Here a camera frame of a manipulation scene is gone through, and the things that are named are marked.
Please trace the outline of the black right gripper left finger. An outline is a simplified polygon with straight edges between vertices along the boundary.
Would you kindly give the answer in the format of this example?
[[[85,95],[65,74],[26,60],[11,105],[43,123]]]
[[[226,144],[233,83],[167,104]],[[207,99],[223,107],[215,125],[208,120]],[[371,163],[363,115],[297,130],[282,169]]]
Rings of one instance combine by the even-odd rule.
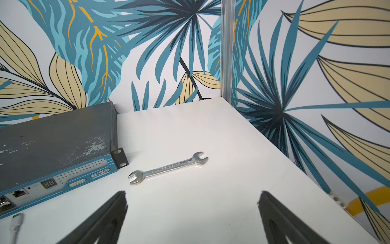
[[[59,243],[116,244],[127,211],[126,193],[119,191]]]

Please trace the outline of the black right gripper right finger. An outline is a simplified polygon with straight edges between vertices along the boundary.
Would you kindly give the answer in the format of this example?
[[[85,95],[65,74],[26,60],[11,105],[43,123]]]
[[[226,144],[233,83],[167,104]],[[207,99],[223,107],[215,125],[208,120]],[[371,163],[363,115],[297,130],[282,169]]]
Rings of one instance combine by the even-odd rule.
[[[261,193],[258,208],[269,244],[327,244],[271,193]]]

